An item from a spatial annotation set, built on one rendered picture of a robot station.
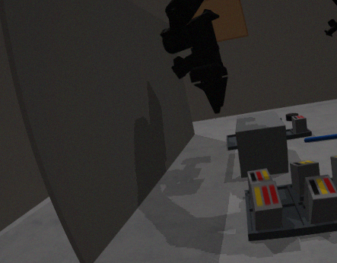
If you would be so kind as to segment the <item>blue rod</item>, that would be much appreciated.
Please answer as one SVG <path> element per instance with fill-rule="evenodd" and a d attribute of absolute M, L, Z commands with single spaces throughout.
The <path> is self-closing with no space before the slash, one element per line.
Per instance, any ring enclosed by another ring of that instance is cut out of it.
<path fill-rule="evenodd" d="M 329 140 L 337 138 L 337 134 L 334 135 L 324 135 L 324 136 L 318 136 L 318 137 L 312 137 L 312 138 L 305 138 L 305 142 L 311 142 L 311 141 L 322 141 L 322 140 Z"/>

